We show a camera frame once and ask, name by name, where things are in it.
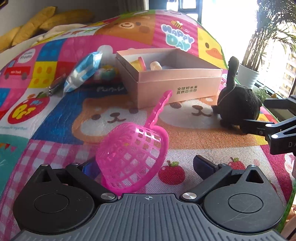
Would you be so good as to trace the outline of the pink cardboard box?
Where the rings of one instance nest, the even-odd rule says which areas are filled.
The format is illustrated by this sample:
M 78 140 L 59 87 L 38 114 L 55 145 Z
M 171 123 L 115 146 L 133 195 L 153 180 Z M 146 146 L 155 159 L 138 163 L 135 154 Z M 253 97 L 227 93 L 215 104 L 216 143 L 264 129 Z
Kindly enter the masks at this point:
M 131 61 L 142 57 L 147 70 L 138 72 Z M 162 70 L 151 71 L 158 61 Z M 169 102 L 215 96 L 222 69 L 174 48 L 128 49 L 116 53 L 116 65 L 123 85 L 138 108 L 155 106 L 164 92 L 172 91 Z

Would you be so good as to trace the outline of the white potted palm planter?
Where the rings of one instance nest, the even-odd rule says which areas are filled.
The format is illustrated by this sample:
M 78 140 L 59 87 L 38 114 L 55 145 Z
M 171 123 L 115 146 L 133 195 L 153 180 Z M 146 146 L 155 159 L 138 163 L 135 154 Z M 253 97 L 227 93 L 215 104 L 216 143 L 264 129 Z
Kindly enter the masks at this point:
M 270 40 L 295 53 L 295 34 L 291 32 L 295 27 L 295 1 L 257 1 L 257 5 L 257 27 L 237 72 L 238 82 L 248 88 L 255 85 Z

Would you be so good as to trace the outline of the blue white snack bag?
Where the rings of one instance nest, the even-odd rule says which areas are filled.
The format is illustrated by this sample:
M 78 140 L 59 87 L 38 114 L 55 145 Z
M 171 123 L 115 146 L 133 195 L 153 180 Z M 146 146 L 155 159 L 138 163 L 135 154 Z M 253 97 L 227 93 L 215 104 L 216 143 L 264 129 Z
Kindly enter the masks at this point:
M 68 93 L 79 88 L 99 69 L 101 60 L 101 51 L 92 52 L 81 59 L 66 78 L 63 92 Z

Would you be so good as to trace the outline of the pink plastic heart strainer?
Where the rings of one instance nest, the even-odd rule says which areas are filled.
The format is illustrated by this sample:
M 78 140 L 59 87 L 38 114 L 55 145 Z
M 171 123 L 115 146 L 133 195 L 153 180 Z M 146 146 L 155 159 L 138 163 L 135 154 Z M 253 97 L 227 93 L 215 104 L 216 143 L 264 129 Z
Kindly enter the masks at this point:
M 99 143 L 96 162 L 103 185 L 120 196 L 144 187 L 162 167 L 169 148 L 167 131 L 157 125 L 172 91 L 163 93 L 143 126 L 122 123 Z

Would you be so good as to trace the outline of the yellow cushion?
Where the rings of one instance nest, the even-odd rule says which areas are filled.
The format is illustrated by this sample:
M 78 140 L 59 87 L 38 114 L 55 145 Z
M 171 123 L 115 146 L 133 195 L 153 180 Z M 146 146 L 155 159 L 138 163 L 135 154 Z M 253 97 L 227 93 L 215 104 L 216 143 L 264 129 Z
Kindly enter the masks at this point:
M 30 18 L 29 21 L 19 29 L 19 31 L 13 38 L 11 45 L 18 45 L 21 42 L 33 37 L 38 32 L 40 26 L 55 14 L 56 10 L 57 7 L 55 6 L 48 6 L 40 10 L 36 15 Z
M 88 9 L 74 9 L 53 15 L 40 25 L 40 29 L 49 31 L 59 25 L 91 23 L 94 18 L 94 13 Z

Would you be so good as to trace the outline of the colourful cartoon play mat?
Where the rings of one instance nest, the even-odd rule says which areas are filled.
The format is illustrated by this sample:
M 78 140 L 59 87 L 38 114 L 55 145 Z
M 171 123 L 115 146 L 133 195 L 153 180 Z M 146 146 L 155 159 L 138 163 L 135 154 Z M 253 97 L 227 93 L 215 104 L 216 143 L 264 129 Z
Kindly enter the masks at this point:
M 141 193 L 194 187 L 201 179 L 193 158 L 201 155 L 235 169 L 257 165 L 284 204 L 292 195 L 293 156 L 271 155 L 264 137 L 227 130 L 213 114 L 227 62 L 219 43 L 182 13 L 117 16 L 1 60 L 1 240 L 19 232 L 13 203 L 41 164 L 60 169 L 93 159 L 113 128 L 144 125 L 151 99 L 168 89 L 173 95 L 157 124 L 169 150 Z

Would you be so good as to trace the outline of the black plush toy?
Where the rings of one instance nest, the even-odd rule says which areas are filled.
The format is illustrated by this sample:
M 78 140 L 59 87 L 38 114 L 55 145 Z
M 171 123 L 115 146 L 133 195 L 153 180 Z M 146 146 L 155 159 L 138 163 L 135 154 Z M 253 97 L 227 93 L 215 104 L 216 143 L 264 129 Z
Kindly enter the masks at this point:
M 235 75 L 239 67 L 239 60 L 232 56 L 228 62 L 226 87 L 224 87 L 212 106 L 213 112 L 220 115 L 220 125 L 232 129 L 239 126 L 242 130 L 243 120 L 257 120 L 262 106 L 261 100 L 251 88 L 236 84 Z

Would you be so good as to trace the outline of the pale skull-shaped toy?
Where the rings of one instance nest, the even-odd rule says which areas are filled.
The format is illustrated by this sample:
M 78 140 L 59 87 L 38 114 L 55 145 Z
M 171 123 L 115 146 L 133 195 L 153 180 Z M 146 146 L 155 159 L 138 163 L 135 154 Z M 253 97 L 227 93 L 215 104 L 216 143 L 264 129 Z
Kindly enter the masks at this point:
M 149 66 L 151 71 L 162 70 L 162 66 L 158 61 L 152 61 Z

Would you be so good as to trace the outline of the small dark metal clip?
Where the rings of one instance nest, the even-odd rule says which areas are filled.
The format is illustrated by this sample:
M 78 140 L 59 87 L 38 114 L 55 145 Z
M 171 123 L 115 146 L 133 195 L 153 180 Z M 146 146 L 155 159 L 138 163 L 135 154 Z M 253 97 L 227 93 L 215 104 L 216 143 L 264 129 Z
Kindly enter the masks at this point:
M 66 80 L 66 74 L 61 75 L 60 77 L 58 77 L 57 79 L 55 79 L 51 85 L 49 86 L 48 89 L 48 96 L 52 96 L 54 95 L 56 92 L 59 92 L 60 89 L 63 88 L 64 83 Z

